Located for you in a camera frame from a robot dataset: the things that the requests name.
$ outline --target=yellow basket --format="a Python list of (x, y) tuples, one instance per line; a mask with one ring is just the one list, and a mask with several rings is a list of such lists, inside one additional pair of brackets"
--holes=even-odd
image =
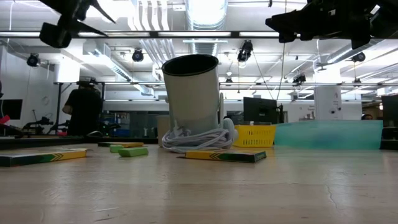
[(271, 147), (274, 144), (275, 125), (236, 125), (238, 139), (236, 147)]

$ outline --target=green block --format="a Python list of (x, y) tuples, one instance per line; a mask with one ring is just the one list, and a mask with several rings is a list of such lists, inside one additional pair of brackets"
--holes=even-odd
[(124, 147), (123, 147), (123, 146), (120, 146), (120, 145), (111, 145), (111, 146), (109, 147), (109, 150), (110, 150), (112, 153), (119, 152), (120, 149), (124, 149)]
[(120, 149), (119, 155), (123, 157), (148, 155), (148, 149), (146, 147)]

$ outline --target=desk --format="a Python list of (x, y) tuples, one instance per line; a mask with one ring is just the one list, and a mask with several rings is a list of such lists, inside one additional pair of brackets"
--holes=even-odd
[(398, 154), (276, 149), (257, 164), (121, 158), (0, 167), (1, 223), (396, 223)]

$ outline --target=workbench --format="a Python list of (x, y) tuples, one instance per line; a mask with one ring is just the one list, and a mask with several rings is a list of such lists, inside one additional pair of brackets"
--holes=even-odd
[(398, 153), (276, 148), (256, 164), (122, 158), (0, 167), (1, 223), (396, 223)]

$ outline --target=black monitor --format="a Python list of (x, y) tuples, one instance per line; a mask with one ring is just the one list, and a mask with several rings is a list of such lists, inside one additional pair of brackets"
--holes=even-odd
[(278, 114), (276, 100), (244, 97), (243, 120), (277, 124)]
[(382, 96), (383, 119), (398, 121), (398, 95)]
[(10, 119), (20, 119), (22, 111), (22, 100), (0, 100), (0, 111), (3, 116), (8, 115)]

